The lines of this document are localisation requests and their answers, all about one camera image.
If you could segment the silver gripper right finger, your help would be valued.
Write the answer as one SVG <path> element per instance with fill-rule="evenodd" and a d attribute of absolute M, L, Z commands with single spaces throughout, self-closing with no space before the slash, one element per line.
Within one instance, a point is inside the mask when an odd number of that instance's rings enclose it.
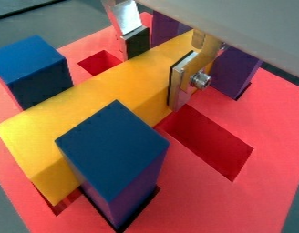
<path fill-rule="evenodd" d="M 214 60 L 221 48 L 221 41 L 213 36 L 194 29 L 190 50 L 169 67 L 169 86 L 166 105 L 177 111 L 190 96 L 190 87 L 202 90 L 210 83 L 210 76 L 205 74 L 205 66 Z"/>

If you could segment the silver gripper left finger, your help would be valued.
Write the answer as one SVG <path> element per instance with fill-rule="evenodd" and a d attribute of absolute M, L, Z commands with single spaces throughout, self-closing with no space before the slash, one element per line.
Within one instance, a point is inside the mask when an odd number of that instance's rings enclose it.
<path fill-rule="evenodd" d="M 142 25 L 133 0 L 101 0 L 101 4 L 116 30 L 122 58 L 129 60 L 149 50 L 149 28 Z"/>

